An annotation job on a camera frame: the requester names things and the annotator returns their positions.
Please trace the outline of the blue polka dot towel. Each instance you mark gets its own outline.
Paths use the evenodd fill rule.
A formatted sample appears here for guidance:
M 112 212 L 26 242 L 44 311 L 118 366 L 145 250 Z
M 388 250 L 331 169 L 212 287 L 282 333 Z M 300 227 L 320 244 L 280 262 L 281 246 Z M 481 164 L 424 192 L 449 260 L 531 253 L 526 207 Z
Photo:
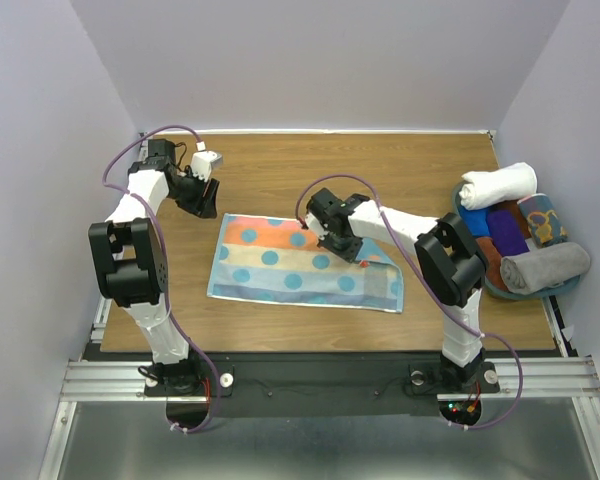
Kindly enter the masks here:
M 226 214 L 211 267 L 212 298 L 400 313 L 401 269 L 365 239 L 352 263 L 318 246 L 293 219 Z

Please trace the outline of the yellow and blue cartoon towel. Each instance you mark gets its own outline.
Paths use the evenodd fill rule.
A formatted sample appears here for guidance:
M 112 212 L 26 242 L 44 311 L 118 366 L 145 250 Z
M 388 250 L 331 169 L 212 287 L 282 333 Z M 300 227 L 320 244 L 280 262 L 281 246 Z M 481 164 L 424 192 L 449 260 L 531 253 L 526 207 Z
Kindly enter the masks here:
M 517 205 L 538 247 L 548 247 L 568 240 L 567 230 L 546 194 L 527 196 L 519 200 Z

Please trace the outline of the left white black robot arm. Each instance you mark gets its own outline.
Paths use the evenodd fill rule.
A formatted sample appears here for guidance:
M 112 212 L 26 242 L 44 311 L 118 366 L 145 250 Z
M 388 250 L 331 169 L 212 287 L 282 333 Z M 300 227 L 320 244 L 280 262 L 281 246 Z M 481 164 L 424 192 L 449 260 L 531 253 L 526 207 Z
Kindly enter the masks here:
M 152 363 L 141 368 L 141 375 L 149 387 L 189 395 L 209 390 L 210 381 L 201 367 L 203 356 L 174 322 L 165 241 L 156 214 L 171 199 L 195 217 L 216 218 L 219 182 L 212 174 L 223 157 L 199 142 L 183 165 L 176 156 L 185 149 L 166 139 L 144 142 L 126 186 L 118 189 L 118 205 L 105 221 L 90 225 L 88 239 L 101 295 L 134 320 L 151 349 Z

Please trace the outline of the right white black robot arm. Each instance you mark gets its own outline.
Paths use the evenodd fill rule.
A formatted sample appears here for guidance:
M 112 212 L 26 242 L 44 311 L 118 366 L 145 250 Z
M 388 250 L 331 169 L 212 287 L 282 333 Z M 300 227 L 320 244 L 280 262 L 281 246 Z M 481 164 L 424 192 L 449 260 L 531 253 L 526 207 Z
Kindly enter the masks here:
M 443 318 L 440 360 L 412 369 L 416 389 L 429 383 L 453 392 L 477 380 L 484 362 L 479 307 L 488 261 L 460 216 L 412 215 L 376 198 L 353 194 L 343 200 L 323 188 L 297 220 L 316 235 L 319 247 L 349 263 L 357 261 L 365 240 L 396 246 L 409 263 Z

